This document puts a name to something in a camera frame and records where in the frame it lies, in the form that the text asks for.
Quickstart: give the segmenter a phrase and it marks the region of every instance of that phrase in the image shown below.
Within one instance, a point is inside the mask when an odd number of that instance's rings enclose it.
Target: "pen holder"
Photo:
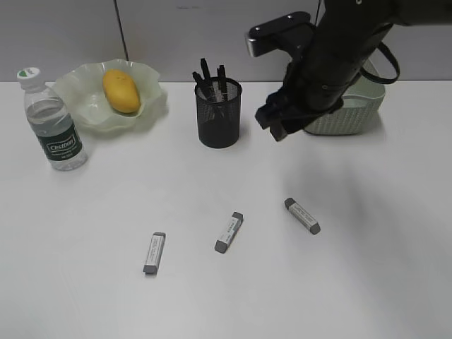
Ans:
[[[241,85],[214,77],[196,85],[195,95],[200,142],[211,148],[234,145],[240,136]]]

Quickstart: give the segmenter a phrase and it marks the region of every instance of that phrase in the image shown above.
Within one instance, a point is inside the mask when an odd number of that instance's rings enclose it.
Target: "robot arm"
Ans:
[[[308,13],[296,12],[249,32],[252,56],[281,49],[292,57],[281,89],[256,114],[277,141],[340,109],[394,24],[452,23],[452,0],[325,0],[325,7],[317,28]]]

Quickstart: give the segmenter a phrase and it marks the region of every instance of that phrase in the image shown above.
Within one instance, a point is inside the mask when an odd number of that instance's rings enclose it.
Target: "bottle cap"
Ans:
[[[23,90],[37,87],[44,83],[42,74],[36,67],[28,67],[17,73],[17,80]]]

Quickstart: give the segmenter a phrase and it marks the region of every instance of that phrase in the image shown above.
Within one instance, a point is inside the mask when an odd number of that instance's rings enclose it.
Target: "plastic basket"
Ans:
[[[366,70],[378,74],[368,60]],[[347,136],[362,133],[375,118],[386,94],[385,86],[373,83],[362,76],[343,95],[344,106],[337,112],[327,114],[304,130],[318,136]]]

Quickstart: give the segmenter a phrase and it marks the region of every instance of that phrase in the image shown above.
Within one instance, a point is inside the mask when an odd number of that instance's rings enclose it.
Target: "bottle label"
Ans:
[[[64,161],[75,157],[82,150],[76,127],[71,125],[58,136],[37,136],[49,160]]]

